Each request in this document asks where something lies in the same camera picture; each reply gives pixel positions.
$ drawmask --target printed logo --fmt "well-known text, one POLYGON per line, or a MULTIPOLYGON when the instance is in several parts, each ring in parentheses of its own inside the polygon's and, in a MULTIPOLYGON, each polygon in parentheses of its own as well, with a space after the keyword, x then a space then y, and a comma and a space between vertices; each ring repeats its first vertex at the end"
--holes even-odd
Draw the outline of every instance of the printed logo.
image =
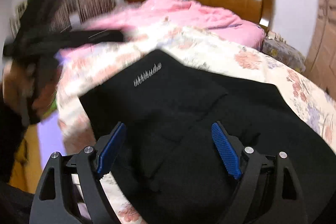
POLYGON ((159 63, 157 66, 154 64, 154 68, 152 68, 149 72, 144 72, 138 76, 134 80, 134 86, 140 85, 143 81, 151 77, 153 74, 157 73, 161 69, 161 63, 159 63))

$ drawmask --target purple mat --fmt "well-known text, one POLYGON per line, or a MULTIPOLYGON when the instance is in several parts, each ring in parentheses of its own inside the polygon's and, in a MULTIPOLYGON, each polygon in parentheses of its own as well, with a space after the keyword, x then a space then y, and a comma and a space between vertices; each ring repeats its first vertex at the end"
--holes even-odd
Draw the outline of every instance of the purple mat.
POLYGON ((65 148, 63 145, 63 138, 61 129, 57 124, 58 112, 53 112, 48 119, 37 124, 37 136, 40 145, 41 167, 47 164, 50 155, 58 151, 65 156, 65 148))

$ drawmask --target pink blanket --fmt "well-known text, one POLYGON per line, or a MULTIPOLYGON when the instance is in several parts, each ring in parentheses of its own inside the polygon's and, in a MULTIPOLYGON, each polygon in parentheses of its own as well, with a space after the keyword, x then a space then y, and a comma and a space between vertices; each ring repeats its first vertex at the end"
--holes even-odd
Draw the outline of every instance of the pink blanket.
POLYGON ((90 22, 90 29, 134 28, 169 20, 179 26, 207 28, 221 38, 260 49, 265 32, 230 10, 203 6, 194 0, 147 0, 137 9, 90 22))

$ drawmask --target floral bedsheet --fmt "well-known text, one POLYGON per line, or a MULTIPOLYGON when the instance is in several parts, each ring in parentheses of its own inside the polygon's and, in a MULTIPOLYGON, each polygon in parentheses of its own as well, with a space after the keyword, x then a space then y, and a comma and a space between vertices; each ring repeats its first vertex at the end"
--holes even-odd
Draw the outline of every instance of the floral bedsheet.
MULTIPOLYGON (((64 63, 56 98, 58 124, 68 154, 95 144, 79 96, 155 48, 186 66, 276 85, 292 110, 336 151, 336 102, 310 80, 252 48, 202 29, 162 22, 133 31, 128 43, 95 45, 64 63)), ((105 175, 101 183, 121 223, 145 223, 111 174, 105 175)))

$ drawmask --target blue textured pad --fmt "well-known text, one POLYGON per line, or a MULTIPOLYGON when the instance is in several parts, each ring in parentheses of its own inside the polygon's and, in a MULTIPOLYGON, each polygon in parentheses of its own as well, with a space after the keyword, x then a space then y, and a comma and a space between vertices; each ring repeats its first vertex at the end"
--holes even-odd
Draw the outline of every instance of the blue textured pad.
POLYGON ((108 141, 107 145, 104 147, 103 151, 100 153, 98 158, 97 175, 102 178, 103 175, 108 174, 114 163, 121 146, 126 139, 126 126, 121 123, 120 126, 115 130, 112 137, 108 141))
POLYGON ((216 122, 211 126, 211 135, 227 172, 236 180, 240 179, 242 172, 239 168, 239 158, 235 150, 232 148, 229 140, 224 135, 222 129, 216 122))

